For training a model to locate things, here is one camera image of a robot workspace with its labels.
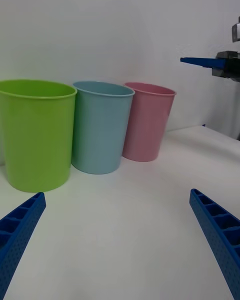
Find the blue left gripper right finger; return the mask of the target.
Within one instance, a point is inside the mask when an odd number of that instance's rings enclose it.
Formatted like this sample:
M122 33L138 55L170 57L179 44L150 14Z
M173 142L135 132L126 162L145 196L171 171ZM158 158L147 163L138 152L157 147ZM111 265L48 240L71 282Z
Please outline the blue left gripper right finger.
M240 220L199 190L189 204L235 300L240 299Z

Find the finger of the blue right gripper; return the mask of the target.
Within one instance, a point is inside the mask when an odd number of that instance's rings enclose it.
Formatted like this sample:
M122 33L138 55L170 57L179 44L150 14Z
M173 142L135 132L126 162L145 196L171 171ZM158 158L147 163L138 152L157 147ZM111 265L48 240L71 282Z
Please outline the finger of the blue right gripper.
M209 68L209 69L224 69L225 64L224 63L204 63L200 65L203 68Z
M196 66L224 66L224 58L181 57L180 62Z

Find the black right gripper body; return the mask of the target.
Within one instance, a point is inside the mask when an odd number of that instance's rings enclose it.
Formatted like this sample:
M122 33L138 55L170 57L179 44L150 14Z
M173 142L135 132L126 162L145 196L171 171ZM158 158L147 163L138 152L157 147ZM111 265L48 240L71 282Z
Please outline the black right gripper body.
M231 79L235 82L240 81L240 53L237 51L218 52L216 59L226 59L223 69L213 68L212 75L219 78Z

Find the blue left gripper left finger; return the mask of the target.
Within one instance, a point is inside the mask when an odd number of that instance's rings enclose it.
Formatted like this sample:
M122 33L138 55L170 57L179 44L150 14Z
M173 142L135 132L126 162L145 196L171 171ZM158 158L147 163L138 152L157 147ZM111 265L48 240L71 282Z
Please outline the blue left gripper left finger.
M45 208L45 194L38 192L0 220L1 300Z

